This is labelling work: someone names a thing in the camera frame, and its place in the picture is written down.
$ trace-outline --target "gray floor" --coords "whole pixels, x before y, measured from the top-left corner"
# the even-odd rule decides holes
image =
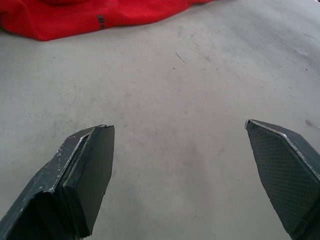
[[[320,152],[320,4],[220,0],[38,42],[0,33],[0,217],[72,133],[115,125],[91,240],[288,240],[246,119]]]

